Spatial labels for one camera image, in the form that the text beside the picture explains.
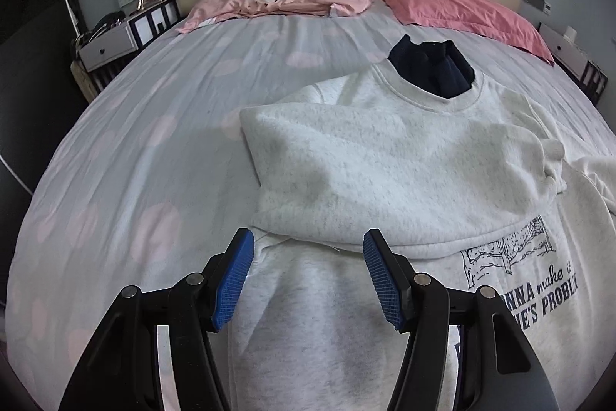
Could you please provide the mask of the white right nightstand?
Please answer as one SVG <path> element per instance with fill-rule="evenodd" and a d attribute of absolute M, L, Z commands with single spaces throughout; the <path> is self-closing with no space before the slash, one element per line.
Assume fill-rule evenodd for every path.
<path fill-rule="evenodd" d="M 539 24 L 543 37 L 556 63 L 576 83 L 594 106 L 597 106 L 608 85 L 608 77 L 578 46 L 546 24 Z"/>

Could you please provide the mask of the light grey printed sweatshirt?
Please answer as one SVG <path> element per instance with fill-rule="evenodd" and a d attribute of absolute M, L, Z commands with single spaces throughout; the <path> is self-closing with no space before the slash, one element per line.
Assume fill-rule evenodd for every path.
<path fill-rule="evenodd" d="M 387 62 L 245 109 L 260 181 L 254 268 L 230 329 L 238 410 L 381 410 L 406 339 L 362 256 L 378 228 L 449 288 L 490 285 L 559 406 L 615 352 L 615 144 L 484 74 L 446 99 Z"/>

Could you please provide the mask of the grey wall switch panel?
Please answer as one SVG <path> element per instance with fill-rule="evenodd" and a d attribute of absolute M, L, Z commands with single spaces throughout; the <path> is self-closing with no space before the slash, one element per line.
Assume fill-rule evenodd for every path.
<path fill-rule="evenodd" d="M 551 4 L 546 0 L 523 0 L 526 4 L 531 5 L 533 8 L 543 12 L 544 15 L 549 15 L 551 12 Z"/>

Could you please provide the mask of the coral pink pillow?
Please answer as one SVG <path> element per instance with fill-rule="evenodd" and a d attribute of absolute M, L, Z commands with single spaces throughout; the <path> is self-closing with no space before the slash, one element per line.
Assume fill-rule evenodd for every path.
<path fill-rule="evenodd" d="M 527 19 L 489 0 L 382 0 L 403 25 L 446 28 L 477 34 L 528 52 L 546 64 L 553 56 Z"/>

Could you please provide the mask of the white left nightstand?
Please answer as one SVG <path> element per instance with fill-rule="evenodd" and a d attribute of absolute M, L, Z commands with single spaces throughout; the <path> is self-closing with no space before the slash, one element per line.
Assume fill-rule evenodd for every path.
<path fill-rule="evenodd" d="M 73 70 L 89 101 L 147 46 L 179 22 L 176 0 L 163 0 L 114 26 L 101 26 L 85 44 L 76 45 Z"/>

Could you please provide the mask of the grey bedsheet with pink dots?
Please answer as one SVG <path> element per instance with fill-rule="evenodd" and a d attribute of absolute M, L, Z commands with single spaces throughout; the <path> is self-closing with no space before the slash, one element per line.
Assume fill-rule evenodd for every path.
<path fill-rule="evenodd" d="M 171 31 L 79 118 L 22 224 L 8 280 L 7 355 L 40 407 L 60 405 L 122 287 L 173 285 L 241 226 L 256 244 L 260 181 L 241 112 L 381 62 L 393 67 L 387 56 L 405 34 L 415 44 L 452 41 L 475 77 L 615 144 L 561 69 L 480 35 L 404 26 L 381 2 L 352 18 L 266 16 Z"/>

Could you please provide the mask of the dark navy garment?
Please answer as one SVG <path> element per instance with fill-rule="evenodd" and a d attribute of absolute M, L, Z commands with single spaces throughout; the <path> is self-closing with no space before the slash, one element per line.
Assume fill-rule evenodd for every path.
<path fill-rule="evenodd" d="M 405 34 L 387 59 L 407 82 L 441 98 L 464 94 L 475 81 L 474 69 L 452 41 L 415 44 Z"/>

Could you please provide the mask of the white nightstand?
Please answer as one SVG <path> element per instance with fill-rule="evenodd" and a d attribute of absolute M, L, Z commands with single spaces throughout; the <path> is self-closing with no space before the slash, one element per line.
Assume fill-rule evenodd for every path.
<path fill-rule="evenodd" d="M 85 44 L 76 45 L 73 70 L 89 101 L 147 46 L 179 22 L 176 0 L 163 0 L 114 26 L 101 26 Z"/>
<path fill-rule="evenodd" d="M 543 37 L 556 63 L 576 83 L 594 106 L 597 106 L 608 85 L 608 77 L 578 46 L 546 24 L 539 24 Z"/>

